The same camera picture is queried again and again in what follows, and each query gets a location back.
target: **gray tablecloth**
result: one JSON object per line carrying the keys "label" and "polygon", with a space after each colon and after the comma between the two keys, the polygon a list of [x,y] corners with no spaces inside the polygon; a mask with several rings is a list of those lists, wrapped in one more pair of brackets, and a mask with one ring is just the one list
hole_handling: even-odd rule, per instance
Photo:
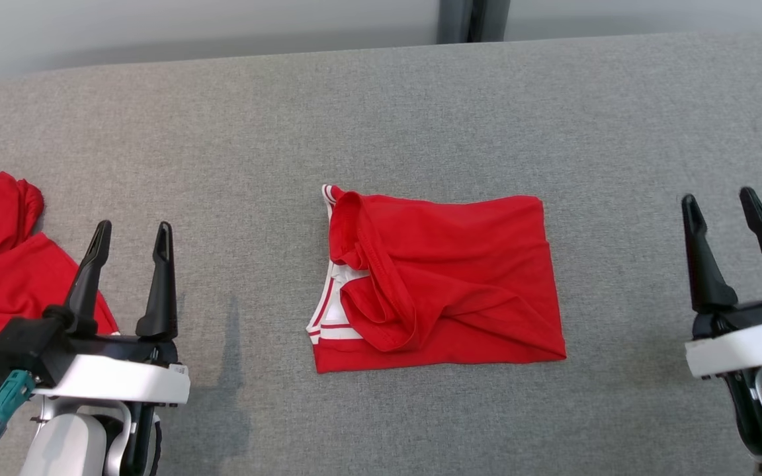
{"label": "gray tablecloth", "polygon": [[[741,298],[762,263],[762,35],[623,36],[88,67],[0,85],[0,169],[43,191],[102,290],[142,315],[175,227],[190,403],[160,474],[750,474],[720,381],[693,379],[679,199]],[[321,183],[544,201],[569,358],[318,376]],[[30,442],[29,404],[0,474]]]}

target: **white wall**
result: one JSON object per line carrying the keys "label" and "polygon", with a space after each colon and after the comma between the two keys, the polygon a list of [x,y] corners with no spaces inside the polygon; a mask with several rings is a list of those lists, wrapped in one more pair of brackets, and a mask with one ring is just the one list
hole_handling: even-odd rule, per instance
{"label": "white wall", "polygon": [[100,63],[433,44],[439,0],[0,0],[0,79]]}
{"label": "white wall", "polygon": [[762,30],[762,0],[511,0],[506,40]]}

